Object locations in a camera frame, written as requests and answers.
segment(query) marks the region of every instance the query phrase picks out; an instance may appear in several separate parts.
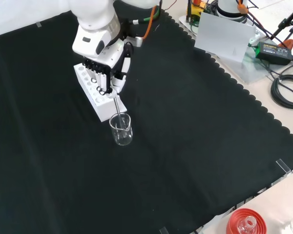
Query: orange cable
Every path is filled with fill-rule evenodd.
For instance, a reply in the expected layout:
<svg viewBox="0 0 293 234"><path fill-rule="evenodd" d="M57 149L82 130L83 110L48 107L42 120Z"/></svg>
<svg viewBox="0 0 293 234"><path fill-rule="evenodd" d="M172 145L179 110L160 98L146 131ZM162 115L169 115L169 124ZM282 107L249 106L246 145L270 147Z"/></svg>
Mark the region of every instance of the orange cable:
<svg viewBox="0 0 293 234"><path fill-rule="evenodd" d="M151 16L150 16L150 22L148 23L148 27L147 27L147 30L146 30L146 34L142 38L143 40L147 38L147 36L148 36L148 34L150 32L150 29L151 29L151 26L152 26L152 22L153 22L153 16L154 16L155 9L156 9L156 6L154 6L153 9L152 9Z"/></svg>

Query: white table surface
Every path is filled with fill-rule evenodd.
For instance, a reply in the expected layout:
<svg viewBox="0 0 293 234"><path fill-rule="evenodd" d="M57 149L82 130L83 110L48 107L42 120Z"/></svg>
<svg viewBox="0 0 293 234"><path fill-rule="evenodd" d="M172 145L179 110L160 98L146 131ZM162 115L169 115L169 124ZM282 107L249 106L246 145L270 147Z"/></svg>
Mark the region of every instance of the white table surface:
<svg viewBox="0 0 293 234"><path fill-rule="evenodd" d="M174 0L164 0L163 1L163 9L168 8ZM186 8L187 8L187 0L177 0L177 2L169 9L167 12L169 13L172 18L179 23L179 18L186 14ZM266 20L261 19L261 22L263 25L268 24L268 22L271 20L271 18L268 18ZM193 37L193 34L184 27L181 23L179 23L180 27L182 27L186 32L189 33ZM216 62L220 64L220 67L222 67L227 73L231 75L232 78L235 78L238 83L242 84L245 89L247 89L251 95L254 95L256 99L260 102L262 102L262 105L268 109L268 112L272 113L274 115L274 118L281 121L282 125L287 127L291 134L293 134L293 110L289 110L286 108L283 108L276 104L270 95L270 88L272 84L272 79L270 77L265 77L261 79L258 82L252 83L252 84L245 84L240 79L238 75L236 75L233 71L231 71L226 65L224 65L218 57L213 56L216 59ZM289 84L285 82L284 84L288 85L290 88L293 89L293 83ZM280 88L282 94L288 98L289 100L293 101L293 94L290 93L288 90L285 90L283 87Z"/></svg>
<svg viewBox="0 0 293 234"><path fill-rule="evenodd" d="M293 219L293 174L241 208L258 212L266 222L267 234L293 234L289 227ZM205 229L204 234L226 234L231 214L222 218L218 224Z"/></svg>

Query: white wall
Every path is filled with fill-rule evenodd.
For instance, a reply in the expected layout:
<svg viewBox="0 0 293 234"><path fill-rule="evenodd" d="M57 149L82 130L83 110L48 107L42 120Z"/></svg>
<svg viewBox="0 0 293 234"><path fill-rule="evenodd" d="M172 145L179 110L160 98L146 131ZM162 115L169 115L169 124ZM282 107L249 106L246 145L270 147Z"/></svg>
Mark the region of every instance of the white wall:
<svg viewBox="0 0 293 234"><path fill-rule="evenodd" d="M0 0L0 35L66 11L67 0Z"/></svg>

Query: orange clip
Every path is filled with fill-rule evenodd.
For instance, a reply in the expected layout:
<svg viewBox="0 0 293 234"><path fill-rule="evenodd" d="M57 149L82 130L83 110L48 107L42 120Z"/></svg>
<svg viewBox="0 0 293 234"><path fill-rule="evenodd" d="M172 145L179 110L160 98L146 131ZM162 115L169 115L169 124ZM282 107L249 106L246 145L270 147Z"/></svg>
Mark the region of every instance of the orange clip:
<svg viewBox="0 0 293 234"><path fill-rule="evenodd" d="M246 8L246 6L241 3L241 0L239 0L238 10L243 15L249 12L248 8Z"/></svg>

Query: white cardboard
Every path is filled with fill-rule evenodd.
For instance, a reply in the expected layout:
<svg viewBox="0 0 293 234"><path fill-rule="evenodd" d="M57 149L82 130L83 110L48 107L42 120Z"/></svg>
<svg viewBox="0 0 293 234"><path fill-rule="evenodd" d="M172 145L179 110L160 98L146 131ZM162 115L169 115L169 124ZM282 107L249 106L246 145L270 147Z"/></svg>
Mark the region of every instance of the white cardboard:
<svg viewBox="0 0 293 234"><path fill-rule="evenodd" d="M222 58L242 62L255 32L255 27L202 13L195 47Z"/></svg>

